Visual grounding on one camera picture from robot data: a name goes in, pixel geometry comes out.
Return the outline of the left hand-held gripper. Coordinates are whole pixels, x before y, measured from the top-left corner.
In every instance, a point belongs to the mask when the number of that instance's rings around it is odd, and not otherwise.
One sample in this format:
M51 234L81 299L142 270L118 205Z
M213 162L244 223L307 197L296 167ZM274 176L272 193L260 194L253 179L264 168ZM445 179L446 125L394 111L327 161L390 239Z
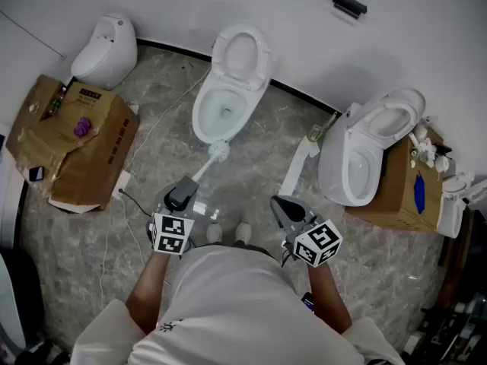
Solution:
M181 256L190 248L198 187L184 176L176 186L167 186L155 196L154 211L147 222L147 235L155 252Z

